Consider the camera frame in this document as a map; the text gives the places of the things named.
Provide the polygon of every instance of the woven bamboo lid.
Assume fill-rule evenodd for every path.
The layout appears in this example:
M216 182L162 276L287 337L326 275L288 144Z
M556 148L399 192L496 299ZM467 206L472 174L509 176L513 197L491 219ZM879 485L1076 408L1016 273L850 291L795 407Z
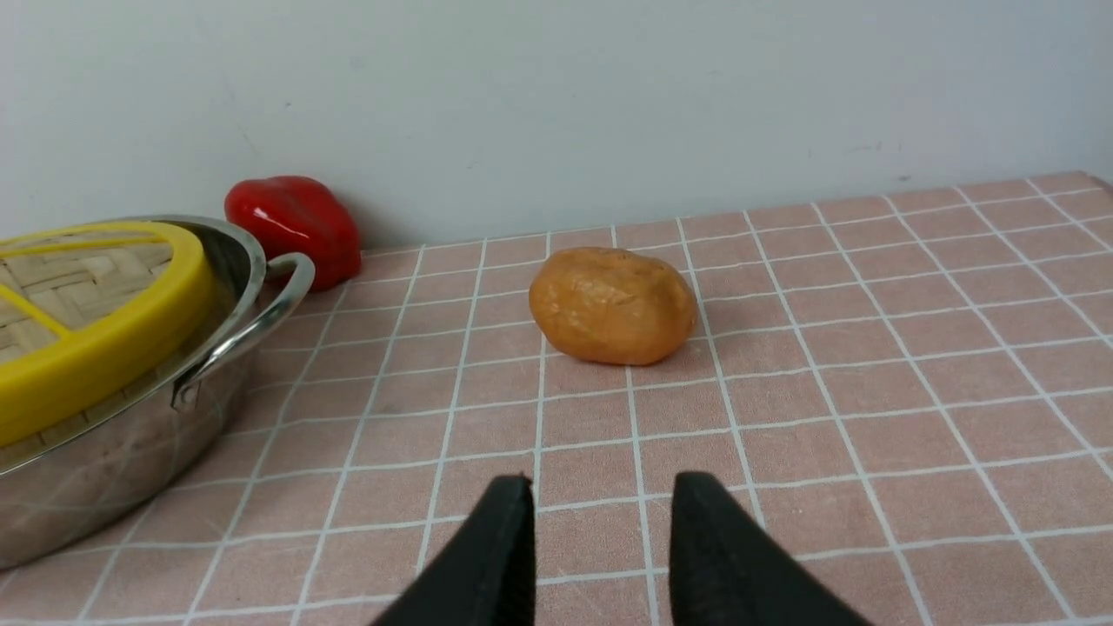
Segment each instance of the woven bamboo lid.
M0 242L0 447L85 411L167 359L214 278L193 233L118 222Z

